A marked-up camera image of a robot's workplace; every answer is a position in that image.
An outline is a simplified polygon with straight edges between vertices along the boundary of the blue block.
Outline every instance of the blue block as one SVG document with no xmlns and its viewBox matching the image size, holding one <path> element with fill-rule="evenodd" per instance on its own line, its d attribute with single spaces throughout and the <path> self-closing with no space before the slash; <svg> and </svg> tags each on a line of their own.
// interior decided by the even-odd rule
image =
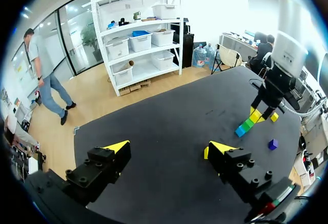
<svg viewBox="0 0 328 224">
<path fill-rule="evenodd" d="M 269 142 L 269 149 L 273 151 L 276 148 L 278 148 L 278 140 L 274 138 Z"/>
<path fill-rule="evenodd" d="M 240 138 L 240 137 L 242 137 L 246 132 L 245 132 L 245 130 L 241 127 L 241 126 L 239 126 L 237 129 L 236 129 L 236 134 L 238 135 L 238 137 Z"/>
</svg>

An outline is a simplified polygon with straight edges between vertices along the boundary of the black table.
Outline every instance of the black table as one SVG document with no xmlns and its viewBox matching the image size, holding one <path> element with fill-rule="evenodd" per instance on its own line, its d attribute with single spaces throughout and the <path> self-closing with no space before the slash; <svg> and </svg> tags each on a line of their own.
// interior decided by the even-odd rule
<svg viewBox="0 0 328 224">
<path fill-rule="evenodd" d="M 210 140 L 252 152 L 273 181 L 288 176 L 295 159 L 300 120 L 289 112 L 256 124 L 242 138 L 234 133 L 250 112 L 260 79 L 245 67 L 211 75 L 145 99 L 80 127 L 76 164 L 94 146 L 130 140 L 132 158 L 116 184 L 88 208 L 125 223 L 242 223 L 249 204 L 224 185 L 203 150 Z M 271 151 L 275 138 L 279 147 Z"/>
</svg>

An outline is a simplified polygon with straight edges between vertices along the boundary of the jeans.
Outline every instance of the jeans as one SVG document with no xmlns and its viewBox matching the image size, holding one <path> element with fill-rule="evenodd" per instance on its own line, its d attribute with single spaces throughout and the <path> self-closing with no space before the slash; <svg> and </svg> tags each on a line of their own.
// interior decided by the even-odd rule
<svg viewBox="0 0 328 224">
<path fill-rule="evenodd" d="M 68 95 L 67 91 L 59 83 L 54 73 L 51 73 L 49 76 L 44 78 L 43 81 L 45 84 L 42 87 L 39 87 L 42 103 L 48 110 L 58 114 L 60 118 L 63 118 L 65 111 L 55 102 L 55 100 L 53 100 L 53 97 L 51 96 L 51 88 L 55 89 L 59 93 L 60 97 L 67 103 L 68 106 L 73 104 L 70 95 Z"/>
</svg>

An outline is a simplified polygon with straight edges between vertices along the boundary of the purple cube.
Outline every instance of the purple cube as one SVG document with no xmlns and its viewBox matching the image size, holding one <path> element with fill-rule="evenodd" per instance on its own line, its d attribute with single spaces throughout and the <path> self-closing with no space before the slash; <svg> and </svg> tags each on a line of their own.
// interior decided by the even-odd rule
<svg viewBox="0 0 328 224">
<path fill-rule="evenodd" d="M 269 142 L 269 149 L 273 151 L 277 147 L 278 147 L 278 140 L 274 138 Z"/>
</svg>

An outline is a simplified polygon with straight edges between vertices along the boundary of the person sitting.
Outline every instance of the person sitting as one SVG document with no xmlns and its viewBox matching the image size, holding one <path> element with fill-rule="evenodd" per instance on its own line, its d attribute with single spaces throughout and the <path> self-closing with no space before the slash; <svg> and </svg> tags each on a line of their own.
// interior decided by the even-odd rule
<svg viewBox="0 0 328 224">
<path fill-rule="evenodd" d="M 264 67 L 264 64 L 262 63 L 262 60 L 263 60 L 264 56 L 268 52 L 272 52 L 272 50 L 273 50 L 273 45 L 274 45 L 274 42 L 275 42 L 274 36 L 269 34 L 266 37 L 266 40 L 268 41 L 267 43 L 260 43 L 258 45 L 257 55 L 254 56 L 250 60 L 251 70 L 256 74 L 259 74 L 261 69 Z"/>
</svg>

